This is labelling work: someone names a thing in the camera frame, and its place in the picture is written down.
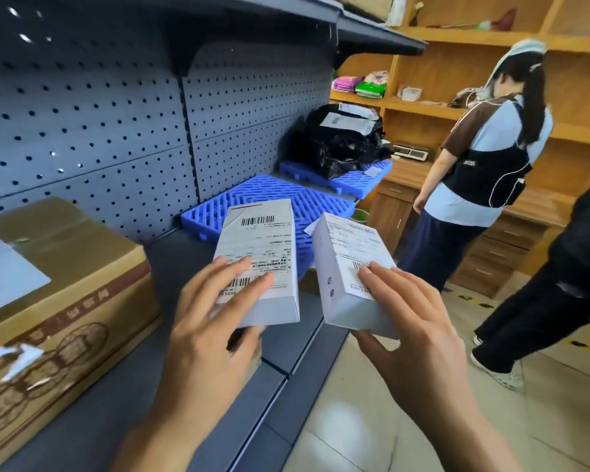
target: black pants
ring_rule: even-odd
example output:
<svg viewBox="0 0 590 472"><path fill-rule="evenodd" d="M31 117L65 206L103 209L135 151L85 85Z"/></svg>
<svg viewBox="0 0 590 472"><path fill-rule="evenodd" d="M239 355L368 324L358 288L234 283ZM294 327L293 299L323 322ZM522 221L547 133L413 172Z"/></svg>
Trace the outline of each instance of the black pants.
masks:
<svg viewBox="0 0 590 472"><path fill-rule="evenodd" d="M551 259L551 254L559 254L560 261ZM590 294L578 298L558 285L564 277L560 274L564 255L559 246L552 246L551 254L534 277L475 330L483 344L472 353L489 370L510 373L515 361L590 322ZM569 277L573 271L574 266L568 269Z"/></svg>
<svg viewBox="0 0 590 472"><path fill-rule="evenodd" d="M441 291L461 264L465 248L484 231L481 226L443 222L423 210L398 267Z"/></svg>

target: hazard tape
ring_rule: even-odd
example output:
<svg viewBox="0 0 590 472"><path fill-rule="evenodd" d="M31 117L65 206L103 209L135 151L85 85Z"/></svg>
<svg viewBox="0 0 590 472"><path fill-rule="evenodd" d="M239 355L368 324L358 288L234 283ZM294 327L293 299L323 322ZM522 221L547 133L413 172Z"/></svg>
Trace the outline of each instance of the hazard tape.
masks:
<svg viewBox="0 0 590 472"><path fill-rule="evenodd" d="M477 300L476 298L472 298L471 296L468 296L468 295L466 295L464 293L460 293L458 291L454 291L454 290L452 290L450 288L446 288L445 287L442 291L444 293L452 293L456 297L461 298L462 300L465 300L465 301L469 301L470 303L472 303L474 305L478 305L478 306L480 306L482 308L487 308L487 309L495 309L496 308L494 305L490 305L489 303L486 303L484 301ZM582 343L581 341L577 341L577 340L574 340L574 339L566 338L564 340L564 343L571 344L573 346L576 346L577 348L582 348L582 349L585 349L586 351L589 351L590 352L590 345L585 344L585 343Z"/></svg>

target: black hair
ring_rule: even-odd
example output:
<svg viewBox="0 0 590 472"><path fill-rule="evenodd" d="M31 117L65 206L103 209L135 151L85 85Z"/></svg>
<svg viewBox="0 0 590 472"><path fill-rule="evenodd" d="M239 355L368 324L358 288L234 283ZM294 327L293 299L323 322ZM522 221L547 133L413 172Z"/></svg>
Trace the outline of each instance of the black hair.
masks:
<svg viewBox="0 0 590 472"><path fill-rule="evenodd" d="M519 141L525 145L532 144L540 138L540 131L544 125L546 76L542 67L543 59L541 53L514 54L503 61L495 73L495 79L503 75L503 79L509 77L514 82L525 84L522 89L522 131L519 137Z"/></svg>

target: pegboard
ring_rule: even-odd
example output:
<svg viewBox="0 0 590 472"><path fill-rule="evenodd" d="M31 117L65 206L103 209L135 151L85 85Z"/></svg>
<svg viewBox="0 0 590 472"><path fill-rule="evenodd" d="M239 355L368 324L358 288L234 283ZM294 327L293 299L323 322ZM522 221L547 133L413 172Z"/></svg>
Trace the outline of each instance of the pegboard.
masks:
<svg viewBox="0 0 590 472"><path fill-rule="evenodd" d="M201 201L252 175L274 172L285 135L328 102L331 74L323 47L201 47L183 81Z"/></svg>
<svg viewBox="0 0 590 472"><path fill-rule="evenodd" d="M197 201L183 104L155 20L107 9L0 0L0 211L51 192L146 240Z"/></svg>

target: white shoe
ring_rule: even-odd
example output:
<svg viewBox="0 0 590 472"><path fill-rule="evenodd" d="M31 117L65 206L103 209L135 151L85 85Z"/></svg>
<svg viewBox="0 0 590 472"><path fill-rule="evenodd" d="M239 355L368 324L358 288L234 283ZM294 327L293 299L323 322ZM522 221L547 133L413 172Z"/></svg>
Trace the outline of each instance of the white shoe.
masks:
<svg viewBox="0 0 590 472"><path fill-rule="evenodd" d="M512 391L524 389L525 383L522 379L522 376L516 374L514 372L511 373L495 373L494 371L490 371L488 368L483 366L477 358L474 357L472 353L470 353L470 359L472 363L478 367L481 371L488 373L492 378L496 380L501 386L504 386L507 389L511 389Z"/></svg>

